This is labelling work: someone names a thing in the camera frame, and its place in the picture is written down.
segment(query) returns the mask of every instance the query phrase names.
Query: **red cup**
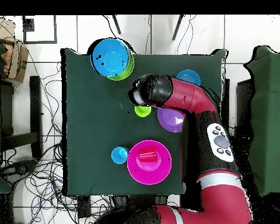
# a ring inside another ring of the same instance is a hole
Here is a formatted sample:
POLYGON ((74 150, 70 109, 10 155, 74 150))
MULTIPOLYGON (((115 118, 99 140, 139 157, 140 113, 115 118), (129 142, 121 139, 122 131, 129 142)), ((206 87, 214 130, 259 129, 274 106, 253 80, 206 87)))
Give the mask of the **red cup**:
POLYGON ((139 150, 139 161, 140 162, 157 162, 158 154, 156 153, 155 147, 147 147, 139 150))

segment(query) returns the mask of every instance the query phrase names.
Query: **green tablecloth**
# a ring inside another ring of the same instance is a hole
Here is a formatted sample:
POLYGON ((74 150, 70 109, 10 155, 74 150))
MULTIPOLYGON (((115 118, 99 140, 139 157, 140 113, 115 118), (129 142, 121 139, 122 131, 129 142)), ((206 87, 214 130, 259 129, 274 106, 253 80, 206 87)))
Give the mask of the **green tablecloth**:
POLYGON ((181 133, 163 129, 155 108, 148 117, 138 117, 127 92, 131 82, 144 74, 175 76, 184 69, 193 69, 200 75, 201 85, 220 96, 226 50, 213 55, 134 55, 135 68, 122 81, 100 76, 87 55, 69 49, 62 49, 61 54, 66 66, 66 82, 65 75, 62 80, 67 93, 67 194, 182 194, 181 133), (131 149, 145 139, 161 142, 172 156, 170 174, 157 185, 137 183, 126 163, 117 165, 111 159, 115 147, 131 149))
POLYGON ((280 54, 257 47, 247 67, 255 84, 250 164, 260 194, 280 193, 280 54))

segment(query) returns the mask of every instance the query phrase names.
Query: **green bowl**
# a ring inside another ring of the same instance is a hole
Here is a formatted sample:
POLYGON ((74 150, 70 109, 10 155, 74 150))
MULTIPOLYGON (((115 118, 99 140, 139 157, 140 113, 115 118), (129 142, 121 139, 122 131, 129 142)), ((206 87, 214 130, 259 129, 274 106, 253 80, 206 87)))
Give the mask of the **green bowl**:
POLYGON ((134 57, 131 54, 131 52, 129 53, 129 61, 128 61, 128 66, 125 69, 125 71, 123 71, 122 73, 120 73, 118 76, 112 76, 112 77, 108 77, 110 80, 115 80, 115 81, 121 81, 124 80, 125 78, 127 78, 130 74, 132 74, 132 71, 134 69, 134 65, 135 65, 135 61, 134 61, 134 57))

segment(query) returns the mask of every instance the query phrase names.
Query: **blue cup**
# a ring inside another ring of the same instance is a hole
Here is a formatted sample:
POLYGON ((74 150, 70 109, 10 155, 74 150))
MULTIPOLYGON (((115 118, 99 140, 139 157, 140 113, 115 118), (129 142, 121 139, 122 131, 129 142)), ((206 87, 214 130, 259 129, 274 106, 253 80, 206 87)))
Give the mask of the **blue cup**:
POLYGON ((111 158, 116 164, 123 164, 128 159, 128 149, 116 147, 111 153, 111 158))

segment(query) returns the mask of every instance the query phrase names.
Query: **chair leg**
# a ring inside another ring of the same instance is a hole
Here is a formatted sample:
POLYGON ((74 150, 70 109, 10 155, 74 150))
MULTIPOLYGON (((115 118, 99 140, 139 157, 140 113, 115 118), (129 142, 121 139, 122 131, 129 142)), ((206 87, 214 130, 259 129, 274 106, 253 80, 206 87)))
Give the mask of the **chair leg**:
POLYGON ((114 24, 115 24, 115 26, 116 26, 117 33, 118 33, 118 34, 121 34, 121 31, 120 31, 120 28, 119 28, 119 25, 118 25, 116 16, 115 16, 115 15, 112 15, 112 18, 113 18, 113 20, 114 20, 114 24))
POLYGON ((175 28, 175 31, 174 31, 174 34, 173 34, 173 37, 172 37, 172 40, 175 40, 176 38, 176 35, 177 35, 177 32, 180 28, 180 23, 181 23, 181 20, 183 19, 184 15, 180 15, 180 17, 178 18, 178 21, 177 21, 177 24, 176 24, 176 28, 175 28))

